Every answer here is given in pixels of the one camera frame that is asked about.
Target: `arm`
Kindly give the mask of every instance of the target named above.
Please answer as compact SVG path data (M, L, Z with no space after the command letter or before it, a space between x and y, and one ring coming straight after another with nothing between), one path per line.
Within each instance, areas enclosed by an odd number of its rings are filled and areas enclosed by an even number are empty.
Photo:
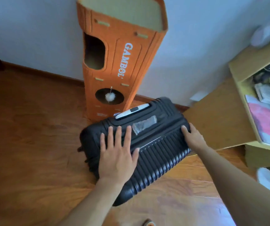
M121 146L121 127L113 140L113 127L108 130L107 149L105 135L100 137L99 180L95 188L77 205L58 226L101 226L123 185L132 176L139 156L137 148L131 156L131 126L126 129Z
M188 146L201 158L236 225L270 225L270 190L233 166L190 124L182 132Z

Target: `left hand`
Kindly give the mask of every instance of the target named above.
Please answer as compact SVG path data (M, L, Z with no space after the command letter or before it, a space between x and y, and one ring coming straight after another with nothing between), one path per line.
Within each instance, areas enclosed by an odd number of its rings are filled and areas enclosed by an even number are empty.
M99 180L106 180L121 187L130 179L134 173L139 156L139 148L131 155L131 126L126 128L124 144L121 145L121 126L117 127L115 143L113 140L113 127L108 129L107 149L104 133L100 136L100 160Z

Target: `white wall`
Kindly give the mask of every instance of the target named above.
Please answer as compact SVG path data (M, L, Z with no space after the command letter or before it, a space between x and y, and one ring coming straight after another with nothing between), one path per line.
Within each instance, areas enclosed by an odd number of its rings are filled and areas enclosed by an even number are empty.
M222 82L227 62L270 19L270 0L165 3L169 31L138 94L182 105ZM82 79L82 47L75 0L0 0L1 60Z

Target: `hand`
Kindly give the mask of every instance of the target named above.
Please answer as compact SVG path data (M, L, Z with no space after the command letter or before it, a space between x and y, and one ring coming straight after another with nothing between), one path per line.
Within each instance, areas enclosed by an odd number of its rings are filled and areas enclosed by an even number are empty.
M193 126L192 123L189 123L191 133L187 130L187 128L182 125L181 130L185 137L185 141L188 144L189 148L198 151L200 149L207 148L207 144L204 140L204 137L199 133L199 131Z
M123 147L121 146L121 126L117 127L115 144L113 140L113 127L108 129L108 145L106 149L105 134L100 136L99 179L122 186L134 173L139 156L136 148L131 156L131 126L126 128Z

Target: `clear plastic film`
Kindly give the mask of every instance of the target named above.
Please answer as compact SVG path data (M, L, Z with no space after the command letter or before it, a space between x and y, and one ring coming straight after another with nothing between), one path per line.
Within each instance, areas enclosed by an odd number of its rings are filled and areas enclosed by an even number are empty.
M157 117L153 115L144 121L139 121L137 123L132 124L132 129L134 133L138 135L138 133L142 132L144 129L147 129L156 123L157 123Z

